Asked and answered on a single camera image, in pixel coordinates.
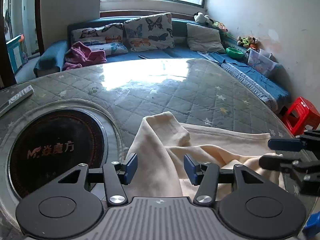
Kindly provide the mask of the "colourful plush toy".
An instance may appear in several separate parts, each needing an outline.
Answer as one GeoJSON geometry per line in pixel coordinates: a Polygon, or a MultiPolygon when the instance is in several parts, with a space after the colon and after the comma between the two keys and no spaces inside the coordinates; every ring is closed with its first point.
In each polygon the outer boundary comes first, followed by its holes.
{"type": "Polygon", "coordinates": [[[251,48],[251,49],[257,50],[258,43],[259,43],[259,40],[255,37],[251,37],[251,36],[248,36],[248,37],[238,36],[238,38],[237,38],[237,45],[242,46],[246,49],[251,48]]]}

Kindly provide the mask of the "light blue child cabinet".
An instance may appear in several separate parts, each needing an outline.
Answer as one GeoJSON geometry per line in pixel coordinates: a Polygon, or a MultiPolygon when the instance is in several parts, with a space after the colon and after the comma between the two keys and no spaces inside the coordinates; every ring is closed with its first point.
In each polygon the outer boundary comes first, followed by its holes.
{"type": "Polygon", "coordinates": [[[24,41],[24,36],[23,34],[20,34],[6,43],[10,64],[14,74],[24,64],[23,50],[22,50],[23,41],[24,41]]]}

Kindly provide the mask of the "clear plastic storage box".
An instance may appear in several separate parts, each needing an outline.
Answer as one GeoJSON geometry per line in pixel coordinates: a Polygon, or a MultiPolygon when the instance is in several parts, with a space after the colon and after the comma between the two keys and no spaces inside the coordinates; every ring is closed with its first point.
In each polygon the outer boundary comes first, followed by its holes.
{"type": "Polygon", "coordinates": [[[265,57],[261,53],[250,49],[247,64],[261,75],[270,78],[276,70],[277,63],[265,57]]]}

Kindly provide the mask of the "panda plush toy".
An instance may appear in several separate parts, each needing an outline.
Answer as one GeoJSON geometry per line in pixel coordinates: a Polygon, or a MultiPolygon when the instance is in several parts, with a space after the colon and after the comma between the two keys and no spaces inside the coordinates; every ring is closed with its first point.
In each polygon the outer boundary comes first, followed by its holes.
{"type": "Polygon", "coordinates": [[[198,24],[205,26],[213,26],[214,21],[210,19],[208,15],[204,15],[202,12],[197,12],[194,14],[194,21],[198,24]]]}

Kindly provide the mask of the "silver remote control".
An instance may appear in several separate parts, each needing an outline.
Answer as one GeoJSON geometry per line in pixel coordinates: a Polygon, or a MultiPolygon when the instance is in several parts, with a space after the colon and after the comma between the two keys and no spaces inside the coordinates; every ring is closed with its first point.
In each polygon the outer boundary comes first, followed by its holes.
{"type": "Polygon", "coordinates": [[[15,107],[17,104],[21,103],[23,100],[29,98],[31,95],[33,95],[34,90],[31,85],[25,87],[21,91],[19,91],[17,94],[15,94],[13,97],[11,97],[8,101],[3,103],[1,105],[0,110],[0,116],[3,116],[5,113],[7,113],[9,110],[11,110],[13,107],[15,107]]]}

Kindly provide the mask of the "grey plain cushion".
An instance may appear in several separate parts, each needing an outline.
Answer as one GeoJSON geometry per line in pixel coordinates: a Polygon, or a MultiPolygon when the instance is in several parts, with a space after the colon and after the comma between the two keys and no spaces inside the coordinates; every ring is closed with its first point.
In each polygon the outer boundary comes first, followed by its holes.
{"type": "Polygon", "coordinates": [[[226,52],[216,29],[187,23],[187,34],[187,44],[192,51],[226,52]]]}

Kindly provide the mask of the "quilted star table cover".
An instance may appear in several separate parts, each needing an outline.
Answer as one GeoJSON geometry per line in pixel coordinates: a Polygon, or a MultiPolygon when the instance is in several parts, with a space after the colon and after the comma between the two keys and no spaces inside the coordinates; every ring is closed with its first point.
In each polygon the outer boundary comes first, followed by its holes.
{"type": "MultiPolygon", "coordinates": [[[[36,78],[1,91],[1,105],[25,87],[34,93],[1,116],[1,239],[307,239],[319,197],[300,194],[293,165],[284,188],[236,164],[234,183],[218,184],[214,205],[190,197],[132,197],[107,206],[103,183],[88,184],[79,163],[24,198],[9,178],[9,157],[28,124],[51,111],[93,114],[107,137],[108,161],[123,162],[145,116],[171,112],[180,123],[295,136],[254,93],[205,59],[154,59],[98,64],[36,78]]],[[[272,150],[298,162],[311,151],[272,150]]]]}

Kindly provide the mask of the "blue corner sofa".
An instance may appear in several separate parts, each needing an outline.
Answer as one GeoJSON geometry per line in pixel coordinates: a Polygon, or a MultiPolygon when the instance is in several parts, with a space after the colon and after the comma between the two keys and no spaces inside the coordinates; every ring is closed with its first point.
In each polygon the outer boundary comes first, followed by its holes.
{"type": "MultiPolygon", "coordinates": [[[[70,24],[67,27],[67,40],[57,41],[53,43],[44,54],[40,57],[38,63],[34,67],[36,77],[45,76],[48,74],[57,73],[63,70],[65,64],[65,53],[70,48],[72,42],[75,41],[75,31],[81,29],[98,29],[109,24],[124,23],[126,20],[134,19],[136,17],[107,17],[98,20],[86,21],[81,23],[70,24]]],[[[239,77],[243,84],[249,85],[249,89],[253,92],[261,91],[259,97],[266,99],[271,103],[271,99],[277,102],[278,110],[288,105],[291,101],[291,96],[288,91],[277,84],[275,80],[276,72],[282,68],[282,65],[276,64],[271,74],[263,76],[257,70],[247,65],[248,55],[244,55],[241,59],[233,59],[227,54],[198,53],[191,51],[187,46],[187,24],[188,20],[173,19],[173,31],[175,39],[175,47],[168,49],[155,49],[143,52],[128,52],[113,54],[107,56],[108,62],[120,62],[138,60],[142,57],[147,59],[161,59],[161,58],[206,58],[219,63],[231,64],[231,74],[234,77],[239,77]]]]}

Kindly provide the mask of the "green plastic bowl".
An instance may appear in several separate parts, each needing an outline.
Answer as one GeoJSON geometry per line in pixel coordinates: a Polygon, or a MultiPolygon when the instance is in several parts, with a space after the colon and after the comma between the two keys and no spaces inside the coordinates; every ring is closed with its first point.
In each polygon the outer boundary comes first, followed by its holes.
{"type": "Polygon", "coordinates": [[[242,51],[231,48],[231,47],[226,48],[226,54],[230,58],[235,59],[235,60],[240,60],[244,57],[244,53],[242,51]]]}

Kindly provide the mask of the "long butterfly print pillow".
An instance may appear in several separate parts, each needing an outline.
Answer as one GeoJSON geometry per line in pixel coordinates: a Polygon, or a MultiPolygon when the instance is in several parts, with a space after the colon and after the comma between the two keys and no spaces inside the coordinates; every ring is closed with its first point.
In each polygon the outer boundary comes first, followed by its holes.
{"type": "Polygon", "coordinates": [[[87,27],[71,31],[71,44],[81,42],[92,51],[103,50],[106,56],[127,54],[124,45],[124,25],[111,23],[101,27],[87,27]]]}

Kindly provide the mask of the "pink crumpled clothing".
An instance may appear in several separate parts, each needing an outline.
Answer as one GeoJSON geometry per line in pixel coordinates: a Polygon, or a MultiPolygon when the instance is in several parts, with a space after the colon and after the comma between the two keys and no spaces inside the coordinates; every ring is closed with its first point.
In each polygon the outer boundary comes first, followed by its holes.
{"type": "Polygon", "coordinates": [[[107,62],[105,51],[93,51],[82,42],[75,42],[65,53],[65,63],[62,70],[83,68],[96,64],[105,64],[107,62]]]}

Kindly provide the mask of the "black round induction cooktop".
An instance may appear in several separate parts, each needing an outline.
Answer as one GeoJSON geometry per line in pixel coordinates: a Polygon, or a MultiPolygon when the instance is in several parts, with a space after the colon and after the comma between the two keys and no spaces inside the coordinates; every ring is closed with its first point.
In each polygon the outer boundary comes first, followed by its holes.
{"type": "Polygon", "coordinates": [[[106,155],[106,133],[93,114],[72,108],[48,112],[28,124],[13,144],[12,189],[24,198],[79,163],[99,168],[106,155]]]}

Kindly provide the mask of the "red plastic stool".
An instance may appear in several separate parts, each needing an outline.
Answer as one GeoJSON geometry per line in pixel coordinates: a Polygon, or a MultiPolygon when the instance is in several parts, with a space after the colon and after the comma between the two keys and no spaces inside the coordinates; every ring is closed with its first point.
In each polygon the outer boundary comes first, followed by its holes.
{"type": "Polygon", "coordinates": [[[307,99],[298,97],[282,117],[282,122],[294,135],[303,134],[305,127],[316,129],[319,126],[319,112],[307,99]]]}

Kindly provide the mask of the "cream knit garment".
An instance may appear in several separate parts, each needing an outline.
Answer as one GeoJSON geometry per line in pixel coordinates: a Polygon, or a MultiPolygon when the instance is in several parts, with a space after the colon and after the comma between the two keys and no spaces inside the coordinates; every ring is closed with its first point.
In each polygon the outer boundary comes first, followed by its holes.
{"type": "Polygon", "coordinates": [[[197,187],[184,170],[183,158],[191,155],[199,163],[210,162],[231,169],[243,164],[284,188],[280,172],[259,166],[262,155],[275,153],[267,146],[270,134],[248,134],[225,129],[180,123],[171,112],[145,116],[129,148],[138,167],[124,187],[132,197],[190,197],[197,187]]]}

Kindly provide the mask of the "square butterfly print cushion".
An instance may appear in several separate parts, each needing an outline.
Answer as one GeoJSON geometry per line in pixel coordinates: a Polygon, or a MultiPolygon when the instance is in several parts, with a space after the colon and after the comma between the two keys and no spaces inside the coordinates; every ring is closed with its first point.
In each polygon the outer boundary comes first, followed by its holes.
{"type": "Polygon", "coordinates": [[[143,16],[124,22],[126,38],[134,52],[174,48],[171,13],[143,16]]]}

